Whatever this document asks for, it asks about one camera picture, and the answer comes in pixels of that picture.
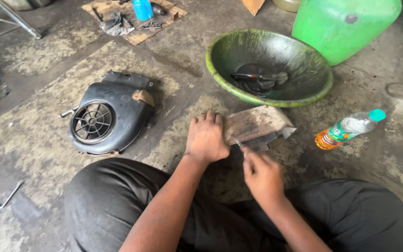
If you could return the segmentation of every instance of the wrench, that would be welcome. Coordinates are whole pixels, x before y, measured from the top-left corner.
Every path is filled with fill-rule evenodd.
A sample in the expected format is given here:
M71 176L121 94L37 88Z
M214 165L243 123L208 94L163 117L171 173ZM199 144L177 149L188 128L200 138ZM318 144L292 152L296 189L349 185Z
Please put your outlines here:
M19 185L14 189L14 191L12 192L12 194L10 194L10 196L8 197L8 199L4 202L4 204L0 204L0 209L3 209L7 203L10 201L10 199L15 195L15 193L18 191L18 189L24 184L24 181L19 183Z
M64 112L63 114L59 114L59 116L60 116L60 118L66 117L69 114L74 114L78 109L79 109L79 106L72 108L72 109Z

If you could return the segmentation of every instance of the green plastic container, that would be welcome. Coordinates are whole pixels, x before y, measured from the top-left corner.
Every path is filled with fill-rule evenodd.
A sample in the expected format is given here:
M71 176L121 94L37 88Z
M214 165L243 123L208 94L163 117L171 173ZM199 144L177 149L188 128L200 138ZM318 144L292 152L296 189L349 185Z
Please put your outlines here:
M388 28L401 9L401 0L302 0L292 36L334 66Z

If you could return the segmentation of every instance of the dirty floor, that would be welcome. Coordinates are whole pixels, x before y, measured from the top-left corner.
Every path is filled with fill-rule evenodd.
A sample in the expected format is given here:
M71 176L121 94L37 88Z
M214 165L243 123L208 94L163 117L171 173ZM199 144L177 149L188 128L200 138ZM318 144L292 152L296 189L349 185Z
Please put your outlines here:
M290 35L295 14L266 1L253 17L238 0L174 0L188 11L181 20L132 46L105 35L80 6L58 0L21 13L45 34L32 39L18 29L0 37L0 201L25 185L0 210L0 252L70 251L64 227L63 190L77 171L96 160L79 155L68 140L68 118L87 87L108 70L153 78L156 114L122 156L172 172L184 151L188 122L207 109L227 114L251 108L224 91L205 67L205 50L216 36L257 28ZM9 25L0 23L0 32ZM403 83L403 18L358 54L333 67L334 86L322 100L284 109L298 130L270 144L269 155L288 170L286 187L325 178L365 179L403 200L403 100L389 83ZM356 111L381 108L387 118L370 133L332 151L314 136ZM213 164L200 190L221 202L249 199L237 147Z

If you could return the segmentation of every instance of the green plastic basin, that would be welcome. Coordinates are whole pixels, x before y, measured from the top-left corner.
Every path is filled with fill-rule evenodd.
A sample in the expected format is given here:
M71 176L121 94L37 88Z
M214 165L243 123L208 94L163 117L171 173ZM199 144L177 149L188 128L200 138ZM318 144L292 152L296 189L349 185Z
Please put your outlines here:
M263 97L232 85L231 77L246 63L257 63L289 79L275 85ZM327 60L314 48L277 32L256 29L230 31L214 39L206 52L212 77L228 92L255 105L293 108L322 99L332 87L333 74Z

